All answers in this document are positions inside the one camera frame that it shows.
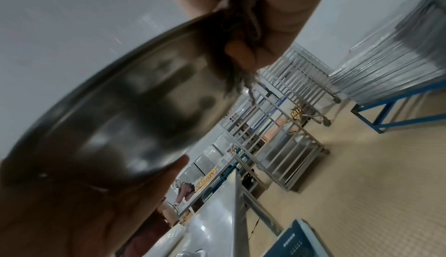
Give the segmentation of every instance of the rack wheel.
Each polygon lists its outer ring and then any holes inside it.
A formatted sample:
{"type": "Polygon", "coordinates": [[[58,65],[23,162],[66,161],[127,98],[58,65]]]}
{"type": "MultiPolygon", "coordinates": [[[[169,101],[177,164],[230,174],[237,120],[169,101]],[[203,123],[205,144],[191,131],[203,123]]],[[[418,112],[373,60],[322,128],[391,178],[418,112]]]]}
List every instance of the rack wheel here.
{"type": "Polygon", "coordinates": [[[322,123],[326,127],[330,127],[331,126],[331,121],[327,117],[324,117],[324,119],[322,120],[322,123]]]}

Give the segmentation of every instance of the metal bowl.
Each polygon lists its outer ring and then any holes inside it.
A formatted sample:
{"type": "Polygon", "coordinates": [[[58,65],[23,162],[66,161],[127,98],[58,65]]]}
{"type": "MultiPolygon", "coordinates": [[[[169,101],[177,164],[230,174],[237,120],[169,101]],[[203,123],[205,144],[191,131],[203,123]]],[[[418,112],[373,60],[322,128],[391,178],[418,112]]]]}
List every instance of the metal bowl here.
{"type": "Polygon", "coordinates": [[[174,162],[238,97],[214,13],[143,44],[64,97],[1,164],[3,185],[38,176],[137,184],[174,162]]]}

